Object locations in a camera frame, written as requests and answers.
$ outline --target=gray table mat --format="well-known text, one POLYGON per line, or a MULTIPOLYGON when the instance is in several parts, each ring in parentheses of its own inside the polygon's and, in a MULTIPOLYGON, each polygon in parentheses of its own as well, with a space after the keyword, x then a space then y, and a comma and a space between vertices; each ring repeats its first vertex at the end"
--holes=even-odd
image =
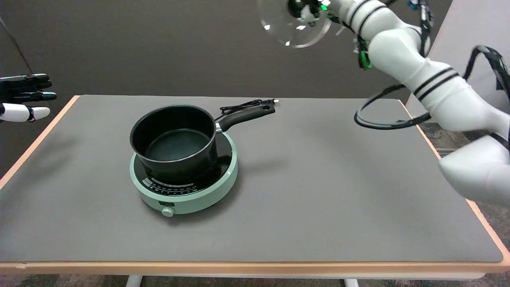
MULTIPOLYGON (((130 181, 129 132, 157 107, 245 98, 85 95, 0 190, 0 261, 477 261, 502 254, 416 128, 374 131, 363 100, 283 99, 232 127, 239 177, 165 218, 130 181)), ((373 117, 406 118, 396 100, 373 117)))

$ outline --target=wooden table edge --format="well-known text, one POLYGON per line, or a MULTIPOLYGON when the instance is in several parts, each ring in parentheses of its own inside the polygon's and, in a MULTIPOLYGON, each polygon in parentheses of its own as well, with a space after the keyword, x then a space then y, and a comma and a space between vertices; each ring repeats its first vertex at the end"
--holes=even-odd
MULTIPOLYGON (((0 189, 12 178, 53 127, 76 102, 75 95, 0 179, 0 189)), ((404 110, 411 114, 402 103, 404 110)), ((416 126, 437 158, 439 153, 416 126)), ((0 274, 345 274, 345 273, 489 273, 510 270, 510 252, 485 219, 476 203, 467 200, 487 233, 503 254, 501 262, 138 262, 39 261, 0 262, 0 274)))

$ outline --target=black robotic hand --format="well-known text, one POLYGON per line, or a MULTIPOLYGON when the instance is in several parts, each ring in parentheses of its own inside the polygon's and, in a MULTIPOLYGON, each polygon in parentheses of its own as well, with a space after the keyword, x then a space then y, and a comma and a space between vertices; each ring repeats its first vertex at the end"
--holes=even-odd
POLYGON ((47 107, 31 107, 23 103, 56 99, 54 92, 42 91, 51 86, 46 74, 0 78, 0 123, 33 122, 49 115, 50 110, 47 107))

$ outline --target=carpet floor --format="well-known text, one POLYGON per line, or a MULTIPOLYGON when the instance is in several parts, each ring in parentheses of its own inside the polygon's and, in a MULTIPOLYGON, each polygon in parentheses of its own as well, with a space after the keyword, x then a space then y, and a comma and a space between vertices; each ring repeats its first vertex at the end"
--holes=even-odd
MULTIPOLYGON (((452 133, 437 124, 421 125, 436 148, 460 148, 480 137, 480 133, 452 133)), ((491 226, 507 248, 510 247, 508 208, 479 204, 491 226)), ((120 275, 18 275, 0 276, 0 287, 121 287, 128 278, 120 275)), ((359 280, 360 287, 506 287, 510 272, 487 274, 472 281, 359 280)), ((343 287, 335 279, 242 279, 144 276, 141 287, 343 287)))

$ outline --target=mint green induction cooker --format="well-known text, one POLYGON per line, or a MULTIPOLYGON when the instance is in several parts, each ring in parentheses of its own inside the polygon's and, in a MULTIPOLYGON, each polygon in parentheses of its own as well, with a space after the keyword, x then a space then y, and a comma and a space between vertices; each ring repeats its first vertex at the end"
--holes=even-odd
POLYGON ((130 163, 131 180, 142 200, 166 217, 196 212, 221 200, 234 186, 238 163, 232 139, 226 133, 216 136, 217 163, 207 176, 193 182, 161 182, 147 174, 134 153, 130 163))

